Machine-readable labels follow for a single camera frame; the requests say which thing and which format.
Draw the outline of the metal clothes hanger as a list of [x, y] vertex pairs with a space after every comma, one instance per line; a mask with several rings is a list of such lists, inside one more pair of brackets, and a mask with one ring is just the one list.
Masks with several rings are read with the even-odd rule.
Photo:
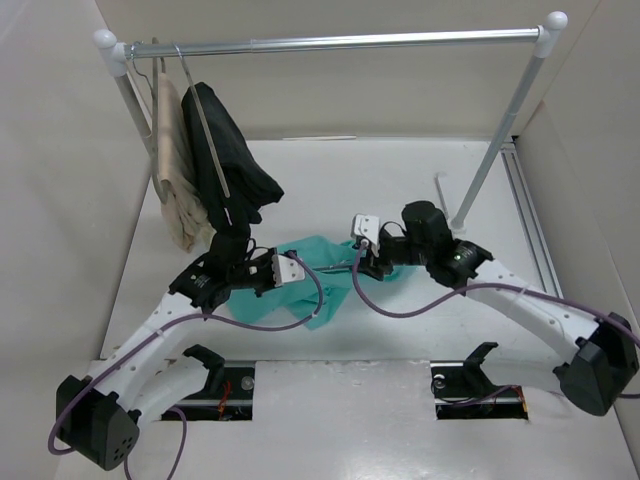
[[351, 271], [355, 267], [353, 261], [342, 261], [336, 264], [322, 267], [313, 267], [313, 270], [325, 274], [333, 274], [339, 272]]

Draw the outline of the teal t shirt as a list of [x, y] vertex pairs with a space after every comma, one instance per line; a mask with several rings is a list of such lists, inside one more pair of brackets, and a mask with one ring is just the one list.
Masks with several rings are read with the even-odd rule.
[[[315, 318], [306, 323], [310, 330], [320, 328], [335, 316], [349, 292], [353, 290], [349, 268], [336, 273], [326, 273], [320, 269], [338, 264], [351, 266], [356, 255], [354, 242], [347, 240], [338, 244], [315, 235], [277, 246], [280, 254], [289, 250], [295, 251], [307, 266], [314, 269], [322, 286], [322, 308]], [[302, 320], [313, 312], [317, 300], [317, 288], [314, 282], [307, 278], [302, 282], [268, 291], [260, 297], [251, 290], [237, 290], [231, 294], [226, 306], [236, 320], [255, 324], [282, 309], [294, 318]]]

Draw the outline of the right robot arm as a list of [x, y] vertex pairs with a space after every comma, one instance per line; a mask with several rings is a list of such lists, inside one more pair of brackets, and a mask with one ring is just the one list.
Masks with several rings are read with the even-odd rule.
[[639, 372], [639, 338], [621, 315], [602, 313], [575, 301], [546, 294], [509, 271], [486, 249], [455, 237], [444, 213], [430, 201], [404, 206], [398, 235], [380, 220], [357, 214], [352, 221], [356, 258], [352, 281], [360, 275], [381, 281], [397, 266], [422, 266], [448, 294], [484, 304], [542, 340], [559, 357], [547, 388], [576, 407], [605, 415]]

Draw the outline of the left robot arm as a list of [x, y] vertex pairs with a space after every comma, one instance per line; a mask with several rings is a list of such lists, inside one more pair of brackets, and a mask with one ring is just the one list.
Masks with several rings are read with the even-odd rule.
[[261, 295], [306, 277], [296, 255], [275, 248], [258, 254], [249, 244], [215, 237], [210, 250], [172, 281], [154, 312], [109, 359], [58, 386], [50, 453], [77, 452], [111, 471], [125, 463], [141, 430], [179, 400], [220, 390], [224, 358], [185, 340], [210, 320], [227, 320], [215, 311], [232, 292]]

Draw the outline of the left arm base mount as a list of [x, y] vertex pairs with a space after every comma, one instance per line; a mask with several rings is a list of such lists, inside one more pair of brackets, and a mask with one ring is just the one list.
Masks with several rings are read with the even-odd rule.
[[252, 420], [255, 362], [227, 361], [198, 344], [182, 352], [181, 359], [186, 358], [202, 366], [207, 378], [199, 391], [181, 399], [174, 408], [181, 410], [188, 421]]

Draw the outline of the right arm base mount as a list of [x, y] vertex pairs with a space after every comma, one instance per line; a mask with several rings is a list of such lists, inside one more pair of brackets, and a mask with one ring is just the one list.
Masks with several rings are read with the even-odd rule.
[[463, 360], [430, 363], [430, 389], [438, 420], [528, 420], [522, 388], [496, 385], [482, 370], [497, 342], [484, 342]]

